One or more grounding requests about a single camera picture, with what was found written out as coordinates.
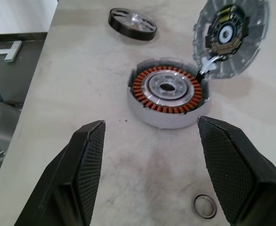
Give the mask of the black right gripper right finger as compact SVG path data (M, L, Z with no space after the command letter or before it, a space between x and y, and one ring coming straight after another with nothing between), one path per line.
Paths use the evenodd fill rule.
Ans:
M206 168L231 226L276 226L276 167L225 121L197 121Z

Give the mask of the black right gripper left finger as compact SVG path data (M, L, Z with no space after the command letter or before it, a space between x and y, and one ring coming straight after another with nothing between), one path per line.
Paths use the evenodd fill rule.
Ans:
M106 123L83 125L48 164L14 226L90 226Z

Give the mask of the silver motor housing copper coils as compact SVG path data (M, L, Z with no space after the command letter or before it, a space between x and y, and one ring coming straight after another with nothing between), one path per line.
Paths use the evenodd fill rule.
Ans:
M130 110L159 129L188 127L211 106L208 78L194 65L172 58L139 63L127 86Z

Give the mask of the grey round disc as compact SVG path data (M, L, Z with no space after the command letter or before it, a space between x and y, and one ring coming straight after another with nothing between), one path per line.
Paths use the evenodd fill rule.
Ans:
M268 25L268 0L207 0L194 25L197 79L229 79L245 71L260 50Z

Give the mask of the black rotor silver spokes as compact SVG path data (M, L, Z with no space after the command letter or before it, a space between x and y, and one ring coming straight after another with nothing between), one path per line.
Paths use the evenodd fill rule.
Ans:
M150 41L157 33L157 25L152 19L127 8L111 9L108 23L120 34L135 40Z

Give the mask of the silver T-shaped metal bar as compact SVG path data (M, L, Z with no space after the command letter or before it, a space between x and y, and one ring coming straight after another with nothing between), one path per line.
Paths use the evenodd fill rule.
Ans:
M22 41L14 41L12 46L7 49L0 49L0 55L5 55L5 62L13 62L22 45Z

